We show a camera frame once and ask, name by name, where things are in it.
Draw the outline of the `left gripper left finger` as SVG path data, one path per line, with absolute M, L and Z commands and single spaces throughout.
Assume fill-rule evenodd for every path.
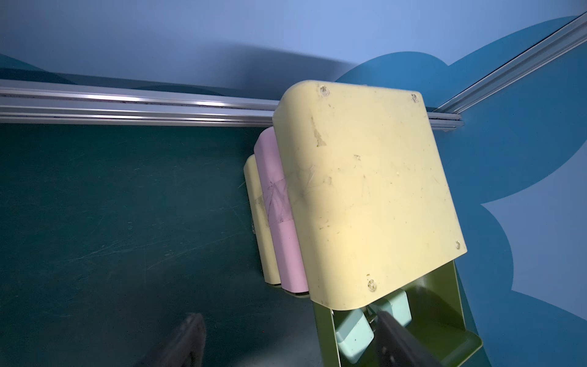
M 188 313 L 135 366 L 201 366 L 206 345 L 206 324 L 201 313 Z

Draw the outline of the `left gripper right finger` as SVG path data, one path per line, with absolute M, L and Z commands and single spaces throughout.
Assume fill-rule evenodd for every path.
M 424 345 L 387 311 L 377 313 L 375 348 L 379 366 L 443 366 Z

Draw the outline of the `green plug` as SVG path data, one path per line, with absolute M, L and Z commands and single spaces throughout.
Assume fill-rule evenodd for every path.
M 334 313 L 335 336 L 339 353 L 351 364 L 356 364 L 375 335 L 361 309 Z
M 373 315 L 385 311 L 393 316 L 402 327 L 412 321 L 411 308 L 406 291 L 399 289 L 368 305 Z

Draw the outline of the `yellow green drawer cabinet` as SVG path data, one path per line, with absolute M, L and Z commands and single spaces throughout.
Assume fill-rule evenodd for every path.
M 467 251 L 416 91 L 297 83 L 246 174 L 277 283 L 330 310 L 365 307 Z

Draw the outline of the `back aluminium rail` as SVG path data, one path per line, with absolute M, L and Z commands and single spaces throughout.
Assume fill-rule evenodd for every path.
M 12 124 L 268 128 L 276 108 L 271 99 L 1 82 L 1 121 Z

